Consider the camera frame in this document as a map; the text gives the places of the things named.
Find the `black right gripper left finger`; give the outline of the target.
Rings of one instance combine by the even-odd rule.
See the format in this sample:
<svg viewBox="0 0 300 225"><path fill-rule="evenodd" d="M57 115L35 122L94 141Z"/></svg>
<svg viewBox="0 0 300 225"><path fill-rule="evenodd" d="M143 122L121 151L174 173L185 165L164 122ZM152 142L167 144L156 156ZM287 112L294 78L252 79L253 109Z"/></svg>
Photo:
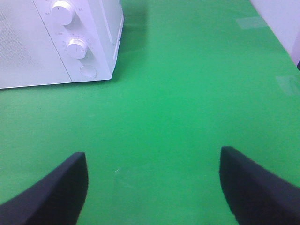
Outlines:
<svg viewBox="0 0 300 225"><path fill-rule="evenodd" d="M75 225L88 192L86 155L76 152L0 206L2 225Z"/></svg>

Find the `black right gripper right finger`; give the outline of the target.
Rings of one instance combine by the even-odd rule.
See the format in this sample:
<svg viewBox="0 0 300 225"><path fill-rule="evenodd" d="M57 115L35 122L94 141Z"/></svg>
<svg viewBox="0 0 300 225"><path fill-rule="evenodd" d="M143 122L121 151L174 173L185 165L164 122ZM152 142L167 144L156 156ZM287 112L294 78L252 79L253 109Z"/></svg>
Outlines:
<svg viewBox="0 0 300 225"><path fill-rule="evenodd" d="M298 225L300 189L231 146L220 152L220 184L240 225Z"/></svg>

